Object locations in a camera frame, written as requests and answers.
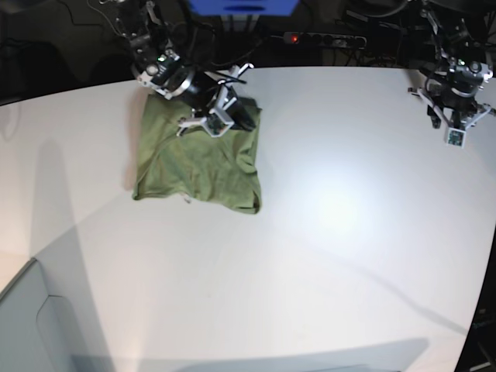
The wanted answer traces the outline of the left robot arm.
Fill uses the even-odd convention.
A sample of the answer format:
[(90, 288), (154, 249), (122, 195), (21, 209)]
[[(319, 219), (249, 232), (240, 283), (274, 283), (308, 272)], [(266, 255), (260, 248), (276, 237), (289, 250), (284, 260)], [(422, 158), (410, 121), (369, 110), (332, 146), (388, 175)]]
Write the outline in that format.
[(436, 1), (423, 1), (420, 16), (431, 30), (433, 66), (420, 67), (423, 83), (408, 93), (425, 105), (432, 127), (446, 127), (451, 142), (462, 140), (469, 129), (495, 109), (477, 101), (477, 94), (494, 77), (490, 52), (474, 31), (469, 19), (477, 16), (474, 1), (454, 9)]

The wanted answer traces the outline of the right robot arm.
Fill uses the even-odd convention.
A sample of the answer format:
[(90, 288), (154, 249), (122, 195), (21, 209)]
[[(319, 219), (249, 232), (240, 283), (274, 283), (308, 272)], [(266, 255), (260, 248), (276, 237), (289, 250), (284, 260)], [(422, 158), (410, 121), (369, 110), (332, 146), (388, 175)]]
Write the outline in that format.
[(190, 109), (191, 115), (178, 121), (179, 136), (198, 128), (212, 138), (254, 131), (259, 122), (256, 102), (239, 97), (233, 85), (243, 83), (242, 74), (254, 62), (267, 59), (270, 46), (274, 56), (286, 53), (290, 60), (324, 49), (346, 51), (351, 59), (368, 64), (394, 61), (406, 67), (415, 60), (416, 50), (420, 61), (434, 60), (431, 27), (413, 1), (397, 1), (387, 8), (351, 1), (333, 33), (313, 29), (274, 33), (256, 27), (231, 36), (195, 21), (190, 2), (181, 1), (179, 6), (184, 16), (182, 37), (164, 21), (154, 1), (118, 1), (115, 20), (133, 55), (136, 80)]

